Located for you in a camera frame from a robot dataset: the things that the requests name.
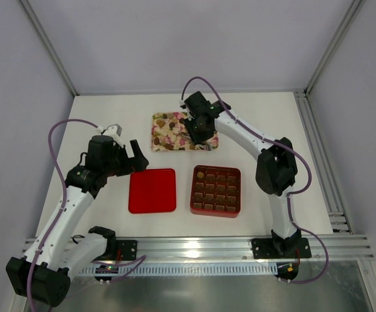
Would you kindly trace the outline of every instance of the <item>red wire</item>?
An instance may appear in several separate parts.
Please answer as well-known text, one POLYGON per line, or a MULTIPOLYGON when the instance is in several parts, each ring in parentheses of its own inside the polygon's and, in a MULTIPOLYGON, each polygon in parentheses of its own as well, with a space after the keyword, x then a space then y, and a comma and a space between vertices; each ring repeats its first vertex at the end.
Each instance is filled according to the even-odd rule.
POLYGON ((121 259, 122 259, 122 250, 119 249, 117 251, 117 258, 116 258, 116 263, 115 264, 117 264, 117 262, 119 262, 121 259))
POLYGON ((297 266, 299 266, 301 264, 301 257, 299 255, 299 249, 296 249, 295 251, 297 253, 297 258, 298 258, 298 263, 297 263, 297 266))

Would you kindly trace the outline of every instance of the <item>red tray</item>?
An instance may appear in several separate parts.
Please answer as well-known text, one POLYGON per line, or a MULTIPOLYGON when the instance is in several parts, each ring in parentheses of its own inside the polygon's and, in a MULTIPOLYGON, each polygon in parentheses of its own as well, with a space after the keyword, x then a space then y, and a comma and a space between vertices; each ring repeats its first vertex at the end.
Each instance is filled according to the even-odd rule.
POLYGON ((191 212, 235 218, 240 212, 240 170, 196 166, 191 189, 191 212))
POLYGON ((176 208, 173 169, 147 169, 130 175, 131 213, 170 213, 176 208))

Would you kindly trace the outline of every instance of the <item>black mounting plate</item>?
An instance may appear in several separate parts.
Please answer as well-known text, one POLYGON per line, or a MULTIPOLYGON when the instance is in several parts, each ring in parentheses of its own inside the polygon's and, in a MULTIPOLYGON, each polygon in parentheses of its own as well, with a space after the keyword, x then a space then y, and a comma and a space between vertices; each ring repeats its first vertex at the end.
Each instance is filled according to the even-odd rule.
POLYGON ((301 238, 294 249, 288 252, 285 256, 279 255, 277 250, 273 247, 272 239, 252 239, 253 258, 255 259, 296 259, 299 251, 301 259, 309 259, 312 257, 310 244, 308 239, 301 238))
POLYGON ((121 261, 136 260, 137 240, 116 239, 116 243, 117 243, 117 251, 120 250, 121 261))

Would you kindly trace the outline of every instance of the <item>metal frame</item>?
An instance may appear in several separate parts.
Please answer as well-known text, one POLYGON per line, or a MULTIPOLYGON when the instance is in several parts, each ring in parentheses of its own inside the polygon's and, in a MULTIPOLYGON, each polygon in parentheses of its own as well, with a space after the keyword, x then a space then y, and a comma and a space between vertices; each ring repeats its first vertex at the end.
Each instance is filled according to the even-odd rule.
POLYGON ((376 311, 376 262, 358 261, 358 267, 362 273, 363 282, 366 286, 371 306, 376 311))
POLYGON ((311 76, 310 82, 305 89, 305 94, 310 94, 314 89, 314 86, 318 82, 318 79, 321 77, 321 74, 324 72, 331 58, 334 56, 338 47, 342 43, 347 31, 350 29, 351 24, 353 24, 357 14, 360 12, 360 9, 363 7, 363 4, 366 0, 352 0, 347 12, 344 14, 340 24, 338 25, 336 32, 331 38, 326 50, 321 57, 314 73, 311 76))
POLYGON ((62 77, 62 80, 64 81, 66 87, 70 90, 72 96, 78 96, 78 92, 75 89, 74 84, 70 79, 70 76, 66 72, 64 65, 62 65, 58 53, 53 48, 51 40, 49 40, 49 37, 47 36, 44 28, 42 27, 38 17, 36 16, 31 4, 29 3, 29 0, 18 0, 18 2, 22 7, 24 13, 26 14, 27 19, 31 23, 33 29, 36 31, 36 34, 38 35, 39 40, 44 46, 49 58, 52 60, 56 69, 58 69, 58 72, 62 77))
MULTIPOLYGON (((305 236, 310 243, 313 258, 302 261, 324 261, 325 254, 317 239, 305 236)), ((201 262, 256 262, 253 259, 251 240, 264 237, 132 237, 138 241, 137 252, 145 255, 146 263, 201 262)), ((331 261, 374 259, 365 235, 320 235, 329 250, 331 261)), ((23 252, 35 239, 27 239, 23 252)), ((75 246, 70 241, 66 251, 75 246)), ((257 260, 257 262, 284 262, 285 259, 257 260)))
POLYGON ((329 218, 333 233, 353 234, 353 232, 350 231, 347 218, 343 212, 329 213, 329 218))
POLYGON ((343 215, 345 217, 345 225, 347 226, 346 230, 352 233, 342 192, 335 178, 335 170, 330 162, 329 153, 320 133, 311 103, 303 92, 295 92, 294 95, 327 209, 332 217, 338 216, 339 213, 343 215))

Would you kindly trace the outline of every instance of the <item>white wall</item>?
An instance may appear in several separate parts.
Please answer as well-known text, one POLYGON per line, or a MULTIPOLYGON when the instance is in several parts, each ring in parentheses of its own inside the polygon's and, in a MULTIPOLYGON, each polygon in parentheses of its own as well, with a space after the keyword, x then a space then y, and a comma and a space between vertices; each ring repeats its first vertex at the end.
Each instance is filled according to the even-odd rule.
POLYGON ((79 93, 304 88, 350 0, 30 0, 79 93))
POLYGON ((6 263, 34 234, 52 175, 47 132, 72 100, 19 4, 0 0, 0 311, 13 294, 6 263))
POLYGON ((353 226, 376 256, 376 1, 366 1, 312 100, 353 226))

